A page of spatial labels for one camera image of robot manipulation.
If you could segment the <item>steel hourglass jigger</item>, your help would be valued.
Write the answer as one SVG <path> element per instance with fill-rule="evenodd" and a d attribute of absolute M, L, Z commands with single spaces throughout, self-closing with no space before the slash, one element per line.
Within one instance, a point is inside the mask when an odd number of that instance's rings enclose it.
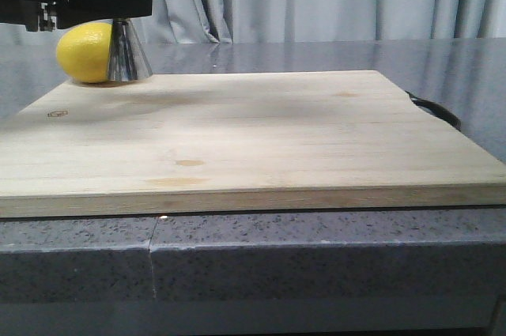
<path fill-rule="evenodd" d="M 138 81 L 152 75 L 132 23 L 136 17 L 152 14 L 153 0 L 114 0 L 111 22 L 108 79 L 116 82 Z"/>

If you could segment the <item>yellow lemon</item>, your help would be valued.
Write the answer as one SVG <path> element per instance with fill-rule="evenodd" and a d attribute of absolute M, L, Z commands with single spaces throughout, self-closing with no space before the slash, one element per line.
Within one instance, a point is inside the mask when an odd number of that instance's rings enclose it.
<path fill-rule="evenodd" d="M 92 22 L 66 32 L 55 49 L 63 71 L 82 83 L 107 81 L 111 31 L 109 23 Z"/>

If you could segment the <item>wooden cutting board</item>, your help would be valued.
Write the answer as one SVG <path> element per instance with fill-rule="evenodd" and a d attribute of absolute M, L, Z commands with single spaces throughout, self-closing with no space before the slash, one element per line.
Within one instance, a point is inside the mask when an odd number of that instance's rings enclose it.
<path fill-rule="evenodd" d="M 504 202 L 504 164 L 374 70 L 65 82 L 1 125 L 2 217 Z"/>

